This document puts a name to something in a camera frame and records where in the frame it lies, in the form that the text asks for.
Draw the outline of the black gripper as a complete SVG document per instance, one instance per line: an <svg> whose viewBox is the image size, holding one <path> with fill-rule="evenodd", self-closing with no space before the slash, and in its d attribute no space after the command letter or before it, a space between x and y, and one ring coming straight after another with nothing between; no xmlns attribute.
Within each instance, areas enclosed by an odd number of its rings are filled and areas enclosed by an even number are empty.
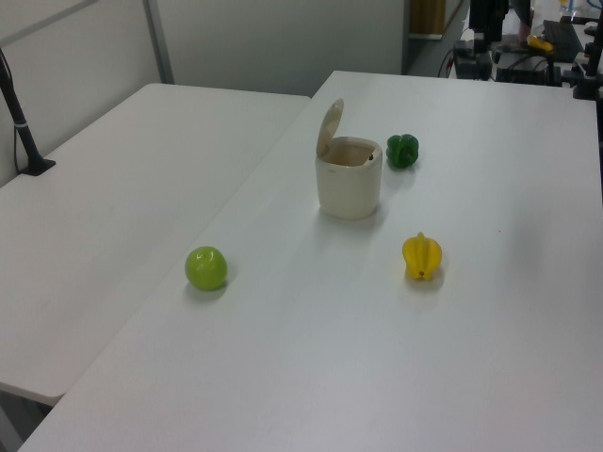
<svg viewBox="0 0 603 452"><path fill-rule="evenodd" d="M469 28L474 31L474 51L485 52L484 34L492 34L490 42L501 40L502 24L509 11L508 0L471 0Z"/></svg>

